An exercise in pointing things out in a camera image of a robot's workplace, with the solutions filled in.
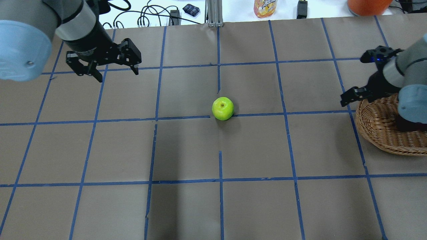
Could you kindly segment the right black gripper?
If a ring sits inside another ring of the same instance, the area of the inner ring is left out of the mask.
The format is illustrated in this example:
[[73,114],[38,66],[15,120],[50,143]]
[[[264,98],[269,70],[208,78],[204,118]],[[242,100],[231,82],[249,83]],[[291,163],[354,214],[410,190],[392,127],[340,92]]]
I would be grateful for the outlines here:
[[384,77],[383,70],[379,69],[372,74],[365,87],[352,87],[340,95],[340,105],[345,107],[352,102],[367,99],[369,103],[378,99],[390,97],[398,93],[400,87],[389,83]]

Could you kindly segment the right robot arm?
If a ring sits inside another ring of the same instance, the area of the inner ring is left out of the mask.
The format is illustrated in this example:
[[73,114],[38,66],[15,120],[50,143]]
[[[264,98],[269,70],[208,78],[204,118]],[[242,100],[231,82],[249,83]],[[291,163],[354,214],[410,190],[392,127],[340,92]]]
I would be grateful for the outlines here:
[[405,50],[378,46],[366,50],[362,63],[374,63],[377,71],[363,87],[352,87],[341,94],[340,105],[398,94],[398,114],[407,122],[427,123],[427,37],[423,35]]

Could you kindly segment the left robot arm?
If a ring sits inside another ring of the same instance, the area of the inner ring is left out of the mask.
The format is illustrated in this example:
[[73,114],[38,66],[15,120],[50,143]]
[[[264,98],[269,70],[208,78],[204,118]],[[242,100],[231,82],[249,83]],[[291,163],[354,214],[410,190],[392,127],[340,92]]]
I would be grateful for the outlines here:
[[36,79],[43,73],[52,52],[54,36],[69,51],[66,64],[78,75],[103,81],[97,66],[125,65],[138,75],[140,50],[129,38],[113,42],[99,16],[115,8],[108,0],[2,0],[0,2],[0,75],[18,82]]

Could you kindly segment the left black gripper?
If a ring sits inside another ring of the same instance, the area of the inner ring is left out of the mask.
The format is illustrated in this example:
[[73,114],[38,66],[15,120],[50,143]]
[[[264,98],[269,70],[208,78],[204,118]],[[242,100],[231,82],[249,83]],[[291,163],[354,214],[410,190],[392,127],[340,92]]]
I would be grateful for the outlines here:
[[135,75],[139,74],[140,50],[130,38],[123,39],[120,44],[114,43],[99,21],[83,38],[64,42],[71,49],[66,53],[65,62],[78,76],[92,76],[102,83],[103,75],[97,66],[111,63],[128,66]]

